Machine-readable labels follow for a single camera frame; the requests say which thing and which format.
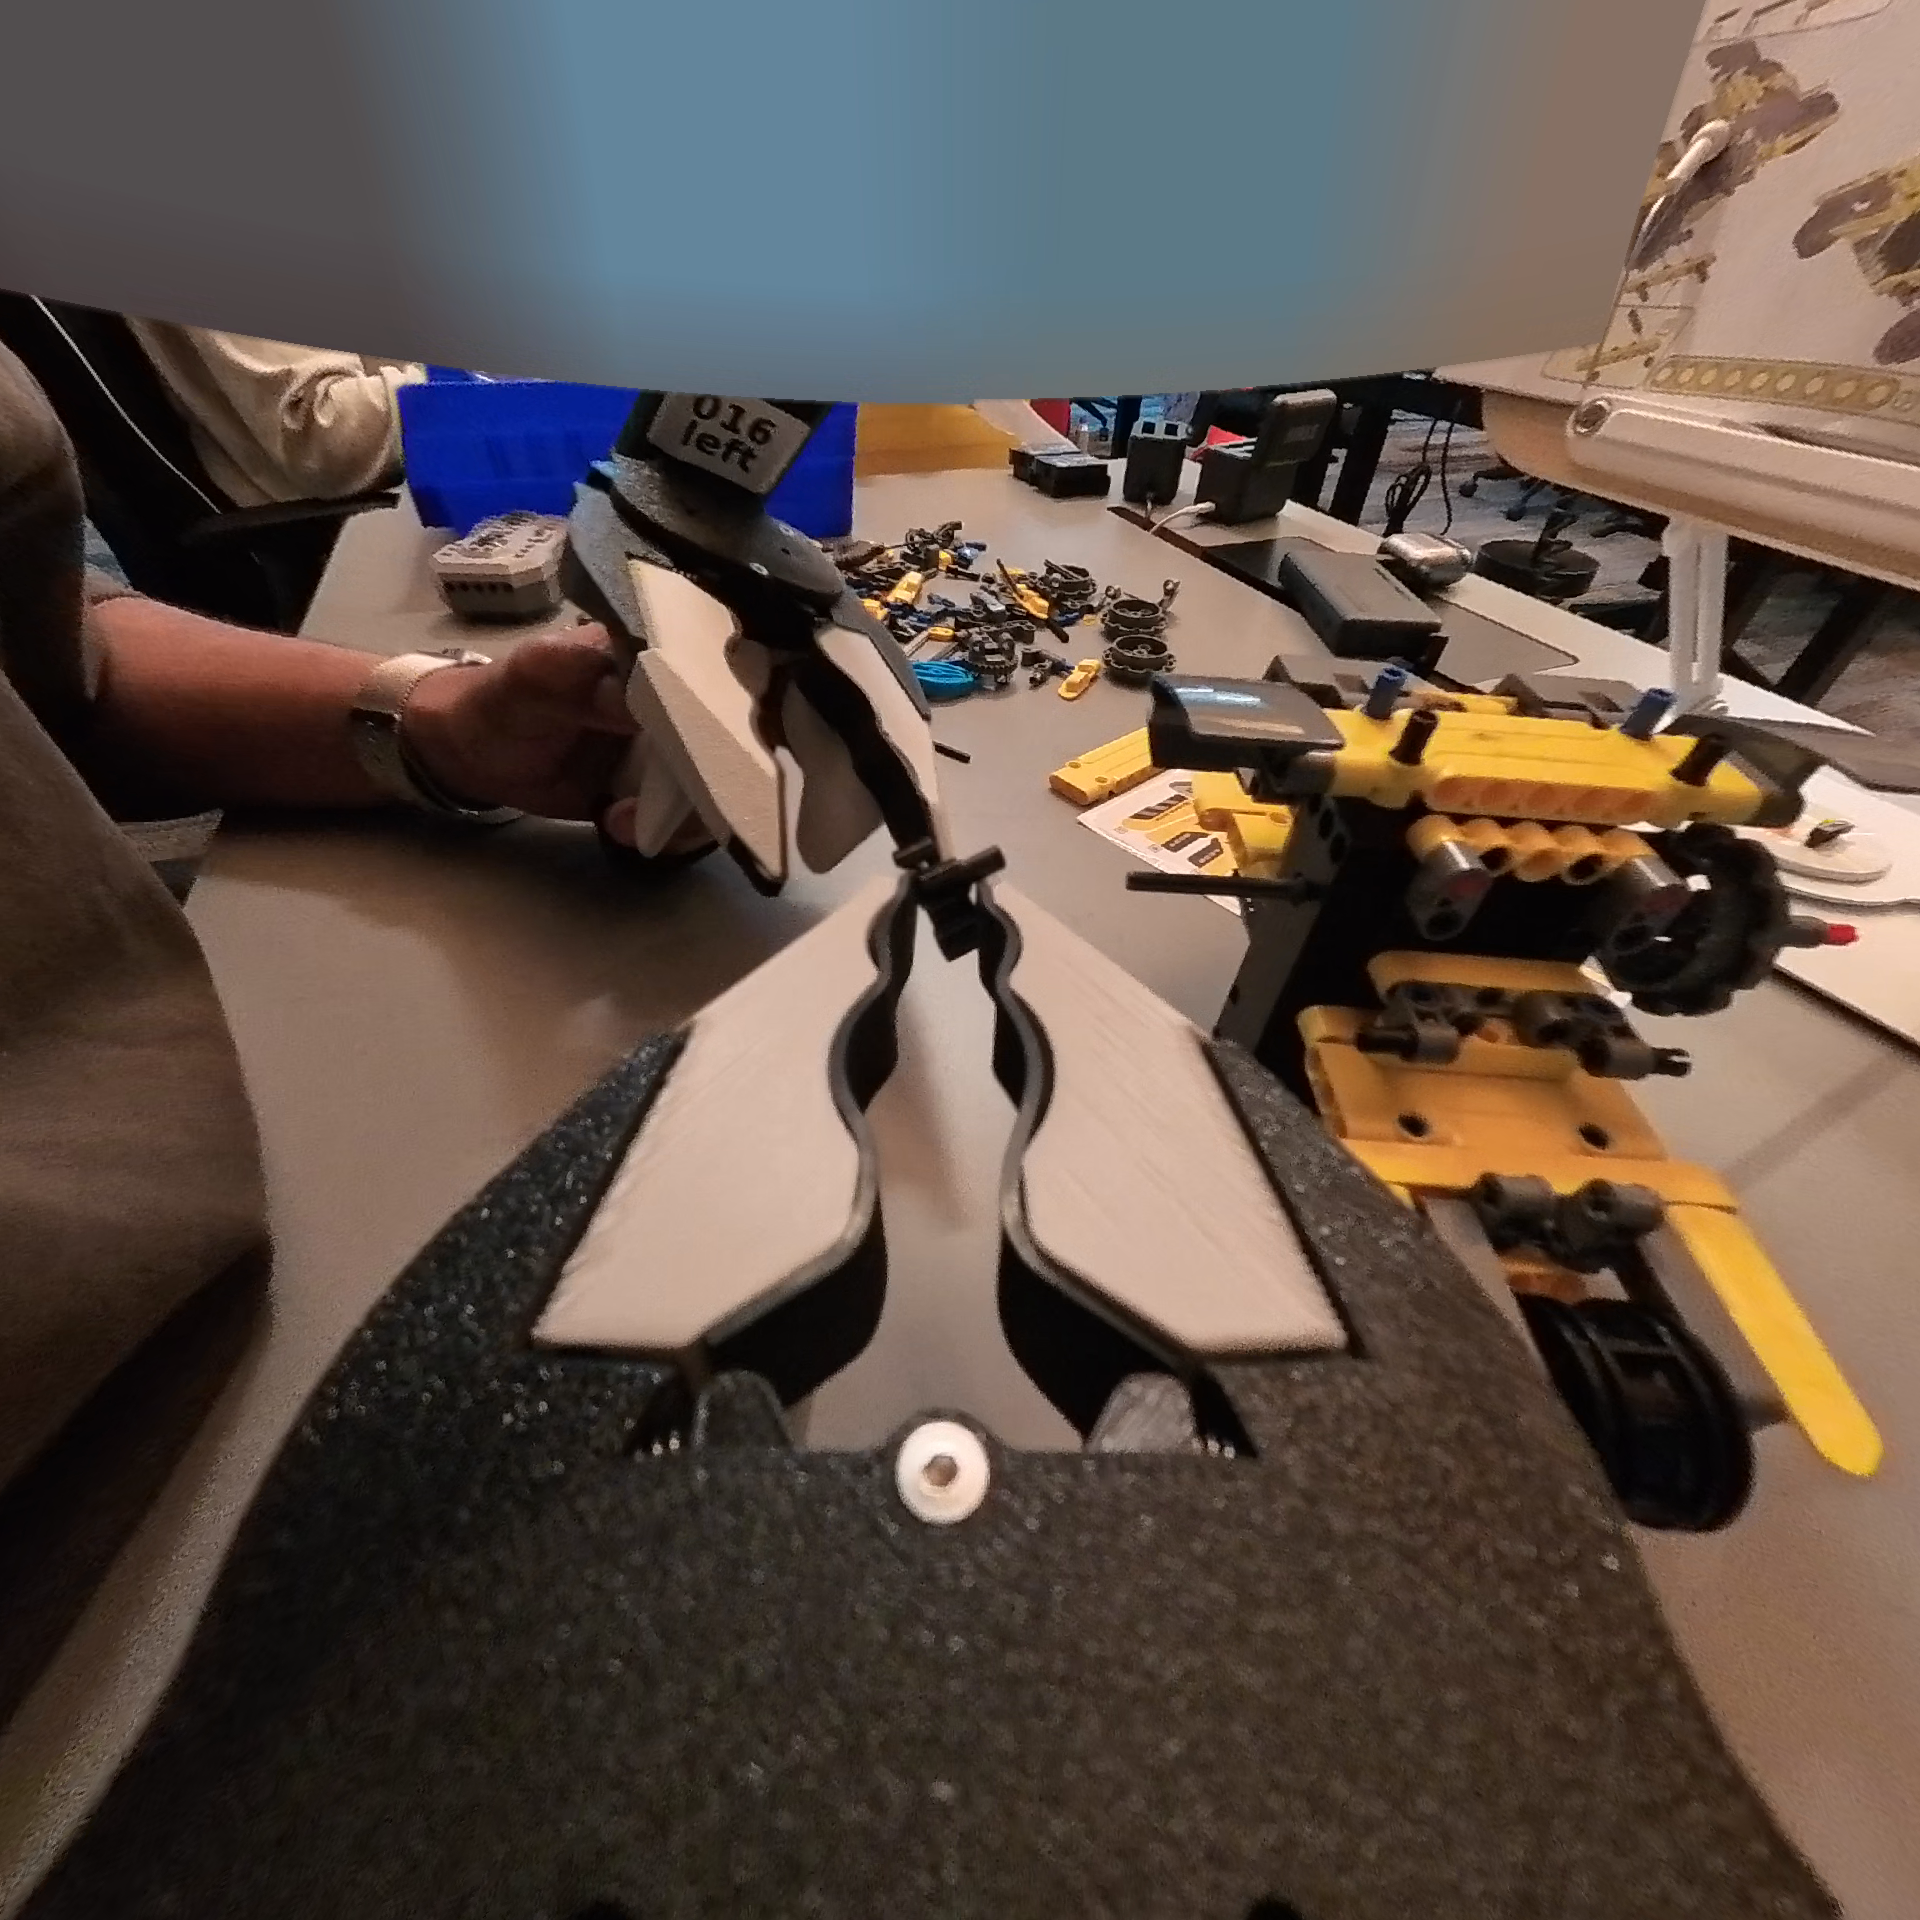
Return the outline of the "silver wristwatch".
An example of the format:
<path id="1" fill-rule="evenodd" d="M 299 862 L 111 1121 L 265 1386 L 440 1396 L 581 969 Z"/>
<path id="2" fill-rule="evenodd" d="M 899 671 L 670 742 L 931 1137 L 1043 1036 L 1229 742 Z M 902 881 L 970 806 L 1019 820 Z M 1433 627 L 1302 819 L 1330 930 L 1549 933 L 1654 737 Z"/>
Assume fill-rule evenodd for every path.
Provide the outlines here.
<path id="1" fill-rule="evenodd" d="M 385 799 L 466 828 L 506 828 L 522 819 L 518 806 L 486 806 L 455 795 L 434 779 L 408 739 L 408 714 L 418 687 L 438 674 L 488 668 L 494 660 L 465 646 L 413 652 L 381 660 L 361 683 L 349 714 L 349 737 L 361 770 Z"/>

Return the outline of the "yellow toy brick vehicle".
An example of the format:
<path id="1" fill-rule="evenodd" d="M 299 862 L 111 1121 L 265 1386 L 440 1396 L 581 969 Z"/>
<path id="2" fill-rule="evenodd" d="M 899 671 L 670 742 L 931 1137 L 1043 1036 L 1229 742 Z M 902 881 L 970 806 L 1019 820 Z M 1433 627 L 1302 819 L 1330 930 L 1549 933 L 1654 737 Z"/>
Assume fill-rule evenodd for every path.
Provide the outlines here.
<path id="1" fill-rule="evenodd" d="M 1856 940 L 1778 862 L 1821 756 L 1670 707 L 1273 663 L 1154 678 L 1146 730 L 1239 873 L 1321 889 L 1235 901 L 1217 1036 L 1506 1309 L 1626 1513 L 1707 1532 L 1751 1495 L 1759 1428 L 1858 1479 L 1883 1441 L 1734 1189 L 1633 1094 L 1694 1066 L 1635 1017 L 1714 1017 L 1785 953 Z"/>

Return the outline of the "flat yellow brick panel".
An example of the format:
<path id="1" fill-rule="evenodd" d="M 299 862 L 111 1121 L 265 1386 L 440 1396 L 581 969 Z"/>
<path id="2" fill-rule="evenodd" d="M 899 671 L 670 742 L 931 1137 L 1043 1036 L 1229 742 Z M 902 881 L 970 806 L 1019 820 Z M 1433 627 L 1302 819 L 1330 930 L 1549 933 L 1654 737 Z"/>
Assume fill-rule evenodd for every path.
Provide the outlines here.
<path id="1" fill-rule="evenodd" d="M 1161 767 L 1146 727 L 1080 751 L 1047 775 L 1047 790 L 1077 810 L 1115 799 L 1152 779 Z"/>

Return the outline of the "black brick connector piece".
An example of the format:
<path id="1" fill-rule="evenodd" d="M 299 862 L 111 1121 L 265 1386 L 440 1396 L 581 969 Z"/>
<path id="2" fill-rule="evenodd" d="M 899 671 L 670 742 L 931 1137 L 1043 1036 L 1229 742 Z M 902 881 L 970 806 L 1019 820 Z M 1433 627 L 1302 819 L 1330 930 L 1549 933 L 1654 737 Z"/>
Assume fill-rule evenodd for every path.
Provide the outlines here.
<path id="1" fill-rule="evenodd" d="M 897 867 L 944 961 L 977 953 L 990 919 L 990 901 L 981 889 L 1005 870 L 1005 850 L 944 854 L 931 838 L 921 838 L 897 853 Z"/>

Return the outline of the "large yellow box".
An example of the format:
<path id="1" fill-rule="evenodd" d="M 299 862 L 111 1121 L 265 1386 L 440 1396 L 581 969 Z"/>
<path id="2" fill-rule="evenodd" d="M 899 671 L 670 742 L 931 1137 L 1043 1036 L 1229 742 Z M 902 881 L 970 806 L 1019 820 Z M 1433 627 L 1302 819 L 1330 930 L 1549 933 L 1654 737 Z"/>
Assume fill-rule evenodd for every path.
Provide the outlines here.
<path id="1" fill-rule="evenodd" d="M 855 479 L 1002 471 L 1019 436 L 973 402 L 871 402 L 855 407 Z"/>

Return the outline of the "grey brick battery box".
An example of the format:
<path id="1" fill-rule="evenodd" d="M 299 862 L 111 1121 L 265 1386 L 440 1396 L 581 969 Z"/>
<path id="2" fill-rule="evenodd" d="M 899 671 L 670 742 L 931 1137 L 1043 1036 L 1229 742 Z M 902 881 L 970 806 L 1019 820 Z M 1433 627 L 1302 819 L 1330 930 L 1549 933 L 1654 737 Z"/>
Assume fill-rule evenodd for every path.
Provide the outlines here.
<path id="1" fill-rule="evenodd" d="M 506 511 L 443 542 L 427 561 L 431 578 L 453 617 L 481 627 L 546 619 L 562 611 L 562 517 Z"/>

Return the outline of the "yellow sticker sheet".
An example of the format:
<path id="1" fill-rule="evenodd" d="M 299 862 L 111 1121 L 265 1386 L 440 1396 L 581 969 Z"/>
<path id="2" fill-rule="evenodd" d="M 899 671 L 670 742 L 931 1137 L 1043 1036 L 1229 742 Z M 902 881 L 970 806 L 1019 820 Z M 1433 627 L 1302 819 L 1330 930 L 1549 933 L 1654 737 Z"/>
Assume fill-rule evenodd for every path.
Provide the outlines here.
<path id="1" fill-rule="evenodd" d="M 1194 775 L 1154 773 L 1112 799 L 1087 806 L 1077 823 L 1154 873 L 1237 878 L 1237 857 L 1222 833 L 1203 828 Z"/>

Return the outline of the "pile of small brick parts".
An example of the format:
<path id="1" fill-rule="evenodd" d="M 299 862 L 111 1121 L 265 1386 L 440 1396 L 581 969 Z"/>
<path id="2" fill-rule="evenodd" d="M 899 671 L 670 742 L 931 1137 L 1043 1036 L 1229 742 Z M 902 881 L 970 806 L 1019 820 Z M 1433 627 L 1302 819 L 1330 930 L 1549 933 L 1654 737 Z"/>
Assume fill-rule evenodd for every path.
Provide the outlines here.
<path id="1" fill-rule="evenodd" d="M 907 671 L 914 660 L 968 660 L 984 678 L 975 698 L 1024 686 L 1070 701 L 1097 681 L 1141 687 L 1178 666 L 1168 642 L 1178 582 L 1141 596 L 1080 565 L 1022 566 L 959 519 L 914 526 L 895 542 L 842 535 L 824 549 L 895 637 Z"/>

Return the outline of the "open instruction booklet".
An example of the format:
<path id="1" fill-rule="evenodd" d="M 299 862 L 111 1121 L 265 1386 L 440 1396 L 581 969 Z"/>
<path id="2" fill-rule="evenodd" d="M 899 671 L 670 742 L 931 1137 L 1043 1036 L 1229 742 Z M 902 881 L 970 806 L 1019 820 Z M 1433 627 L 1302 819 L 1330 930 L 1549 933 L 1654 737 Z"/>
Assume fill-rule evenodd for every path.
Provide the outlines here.
<path id="1" fill-rule="evenodd" d="M 1615 310 L 1544 377 L 1915 442 L 1918 4 L 1706 4 Z"/>

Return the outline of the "person's left forearm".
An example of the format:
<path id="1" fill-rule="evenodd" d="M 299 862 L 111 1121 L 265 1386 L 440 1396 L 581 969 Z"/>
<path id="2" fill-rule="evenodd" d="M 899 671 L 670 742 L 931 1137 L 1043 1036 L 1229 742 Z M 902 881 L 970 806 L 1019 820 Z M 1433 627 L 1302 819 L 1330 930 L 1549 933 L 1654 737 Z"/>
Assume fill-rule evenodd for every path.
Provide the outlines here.
<path id="1" fill-rule="evenodd" d="M 390 802 L 353 740 L 377 655 L 131 595 L 96 604 L 90 631 L 85 765 L 125 795 L 299 811 Z"/>

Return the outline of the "white book stand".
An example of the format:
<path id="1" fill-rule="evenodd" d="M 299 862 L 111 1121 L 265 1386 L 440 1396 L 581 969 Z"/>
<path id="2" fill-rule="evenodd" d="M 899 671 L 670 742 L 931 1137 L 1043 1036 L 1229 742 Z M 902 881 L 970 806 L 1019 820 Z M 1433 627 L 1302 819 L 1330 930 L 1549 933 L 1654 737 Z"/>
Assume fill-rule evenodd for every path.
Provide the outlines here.
<path id="1" fill-rule="evenodd" d="M 1597 346 L 1608 319 L 1570 349 Z M 1712 540 L 1745 537 L 1915 588 L 1918 421 L 1915 442 L 1887 444 L 1831 417 L 1751 413 L 1544 377 L 1546 359 L 1565 349 L 1451 363 L 1443 375 L 1494 395 L 1491 428 L 1515 422 L 1528 405 L 1544 436 L 1525 450 L 1544 454 L 1546 477 L 1681 521 L 1686 586 L 1707 602 L 1683 612 L 1686 693 L 1718 693 L 1707 639 L 1734 636 L 1712 627 L 1725 611 L 1725 589 L 1707 588 Z"/>

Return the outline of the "black flat device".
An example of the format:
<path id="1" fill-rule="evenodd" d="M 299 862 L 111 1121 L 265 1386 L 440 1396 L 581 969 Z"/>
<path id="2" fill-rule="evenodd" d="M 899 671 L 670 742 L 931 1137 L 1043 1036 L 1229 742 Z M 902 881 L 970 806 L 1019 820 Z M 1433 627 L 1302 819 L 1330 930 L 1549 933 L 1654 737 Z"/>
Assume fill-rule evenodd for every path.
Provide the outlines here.
<path id="1" fill-rule="evenodd" d="M 1281 599 L 1337 659 L 1424 666 L 1448 645 L 1443 619 L 1378 561 L 1282 542 Z"/>

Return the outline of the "blue plastic bin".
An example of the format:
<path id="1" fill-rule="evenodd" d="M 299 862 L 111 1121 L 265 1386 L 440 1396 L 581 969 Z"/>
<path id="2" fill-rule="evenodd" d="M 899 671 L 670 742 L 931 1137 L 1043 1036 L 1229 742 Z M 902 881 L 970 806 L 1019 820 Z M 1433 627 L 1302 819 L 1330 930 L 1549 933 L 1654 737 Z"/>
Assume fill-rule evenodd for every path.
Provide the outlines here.
<path id="1" fill-rule="evenodd" d="M 423 526 L 466 535 L 506 511 L 600 515 L 641 535 L 769 515 L 797 535 L 854 531 L 850 402 L 663 394 L 433 369 L 401 394 L 401 450 Z"/>

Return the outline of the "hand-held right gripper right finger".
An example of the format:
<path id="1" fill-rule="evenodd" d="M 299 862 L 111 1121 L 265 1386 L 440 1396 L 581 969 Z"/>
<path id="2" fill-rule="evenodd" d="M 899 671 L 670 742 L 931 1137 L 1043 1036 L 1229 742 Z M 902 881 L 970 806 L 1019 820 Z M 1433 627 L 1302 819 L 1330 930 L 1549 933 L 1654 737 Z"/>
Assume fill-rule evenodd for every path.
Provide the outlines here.
<path id="1" fill-rule="evenodd" d="M 1243 1442 L 1239 1366 L 1354 1332 L 1198 1025 L 1014 884 L 978 891 L 1000 1325 L 1082 1442 Z"/>

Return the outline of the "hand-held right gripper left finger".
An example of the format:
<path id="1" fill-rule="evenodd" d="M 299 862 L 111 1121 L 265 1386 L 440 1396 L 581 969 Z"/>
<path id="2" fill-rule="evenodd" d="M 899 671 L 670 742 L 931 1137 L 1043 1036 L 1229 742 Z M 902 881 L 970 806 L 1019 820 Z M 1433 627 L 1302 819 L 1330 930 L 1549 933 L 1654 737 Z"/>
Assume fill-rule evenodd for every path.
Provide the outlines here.
<path id="1" fill-rule="evenodd" d="M 786 1409 L 873 1339 L 886 1293 L 867 1108 L 897 1066 L 919 910 L 871 881 L 679 1036 L 533 1339 L 763 1378 Z"/>

